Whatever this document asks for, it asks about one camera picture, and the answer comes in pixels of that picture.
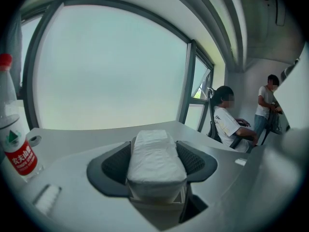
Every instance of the hand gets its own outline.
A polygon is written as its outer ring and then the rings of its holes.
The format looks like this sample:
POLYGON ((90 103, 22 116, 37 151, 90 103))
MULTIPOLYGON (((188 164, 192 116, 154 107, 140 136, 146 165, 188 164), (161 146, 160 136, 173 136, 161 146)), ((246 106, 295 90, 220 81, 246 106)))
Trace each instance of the hand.
POLYGON ((242 123, 244 123, 247 127, 251 126, 247 120, 244 120, 243 118, 241 119, 242 123))
POLYGON ((275 112, 275 111, 276 111, 276 106, 275 106, 275 105, 270 105, 270 110, 271 110, 272 112, 275 112))
POLYGON ((276 108, 276 111, 277 111, 277 112, 282 112, 282 108, 281 108, 281 107, 277 107, 277 108, 276 108))

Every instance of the seated person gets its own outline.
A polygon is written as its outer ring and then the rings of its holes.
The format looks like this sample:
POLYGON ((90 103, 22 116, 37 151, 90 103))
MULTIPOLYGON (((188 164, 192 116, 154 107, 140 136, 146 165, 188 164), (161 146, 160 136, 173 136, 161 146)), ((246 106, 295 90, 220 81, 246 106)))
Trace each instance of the seated person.
POLYGON ((258 140, 256 132, 240 126, 237 123, 238 121, 244 123, 246 126, 250 126, 250 124, 242 118, 234 119, 227 111, 227 108, 232 107, 234 104, 233 90, 228 86, 221 86, 216 90, 212 100, 214 105, 214 122, 222 143, 230 146, 236 138, 233 135, 235 133, 238 136, 252 136, 254 138, 253 142, 250 143, 242 139, 235 148, 237 151, 246 152, 248 149, 254 147, 258 140))

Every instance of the large curved window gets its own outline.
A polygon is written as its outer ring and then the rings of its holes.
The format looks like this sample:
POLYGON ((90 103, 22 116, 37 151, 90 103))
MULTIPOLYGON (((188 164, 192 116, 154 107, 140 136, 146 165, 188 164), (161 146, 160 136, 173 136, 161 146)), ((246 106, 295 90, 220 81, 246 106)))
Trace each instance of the large curved window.
POLYGON ((42 128, 108 129, 177 119, 187 44, 137 14, 66 6, 35 67, 42 128))
POLYGON ((195 71, 194 71, 194 79, 192 86, 191 96, 198 99, 206 99, 205 93, 203 91, 203 83, 205 81, 210 81, 210 69, 206 67, 206 65, 202 62, 199 57, 195 58, 195 71))
POLYGON ((21 27, 22 32, 22 51, 21 51, 21 72, 20 72, 20 82, 22 86, 23 73, 24 73, 24 64, 26 59, 27 50, 30 44, 31 37, 34 30, 36 29, 38 23, 40 22, 42 16, 36 17, 33 20, 29 20, 24 23, 21 27))
POLYGON ((197 130, 202 114, 204 111, 204 105, 201 104, 190 104, 188 114, 185 119, 185 125, 197 130))

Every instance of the bottle label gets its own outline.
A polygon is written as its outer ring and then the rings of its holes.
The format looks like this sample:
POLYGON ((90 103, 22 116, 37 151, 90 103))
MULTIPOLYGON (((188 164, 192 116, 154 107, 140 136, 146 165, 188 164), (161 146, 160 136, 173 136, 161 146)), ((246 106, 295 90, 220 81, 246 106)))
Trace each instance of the bottle label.
POLYGON ((0 144, 5 155, 20 175, 31 173, 38 163, 26 135, 21 130, 21 121, 18 118, 7 127, 0 129, 0 144))

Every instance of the white t-shirt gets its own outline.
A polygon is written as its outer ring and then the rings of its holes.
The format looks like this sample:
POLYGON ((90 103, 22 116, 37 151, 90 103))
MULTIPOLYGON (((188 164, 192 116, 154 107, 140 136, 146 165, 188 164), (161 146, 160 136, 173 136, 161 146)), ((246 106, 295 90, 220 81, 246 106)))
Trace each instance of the white t-shirt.
MULTIPOLYGON (((214 107, 214 123, 218 131, 218 135, 221 138, 223 144, 230 147, 236 136, 233 135, 241 126, 237 121, 230 115, 230 113, 222 107, 214 107)), ((235 148, 239 152, 246 152, 249 148, 247 140, 242 139, 235 148)))
MULTIPOLYGON (((264 101, 266 103, 272 104, 275 100, 274 100, 274 93, 269 90, 267 87, 265 86, 261 86, 259 89, 259 96, 262 96, 264 98, 264 101)), ((259 116, 263 116, 266 119, 268 119, 269 117, 269 108, 268 107, 263 107, 261 105, 257 105, 257 109, 255 112, 256 115, 259 116)))

